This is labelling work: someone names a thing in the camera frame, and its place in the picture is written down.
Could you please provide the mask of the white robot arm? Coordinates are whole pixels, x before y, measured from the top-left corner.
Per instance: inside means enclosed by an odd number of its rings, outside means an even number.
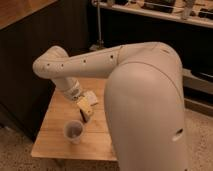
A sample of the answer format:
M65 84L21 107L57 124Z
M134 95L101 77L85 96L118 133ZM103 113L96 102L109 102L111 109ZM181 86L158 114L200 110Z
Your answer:
M65 97L79 77L104 78L104 111L121 171L189 171L182 63L162 42L119 45L70 57L53 46L32 65Z

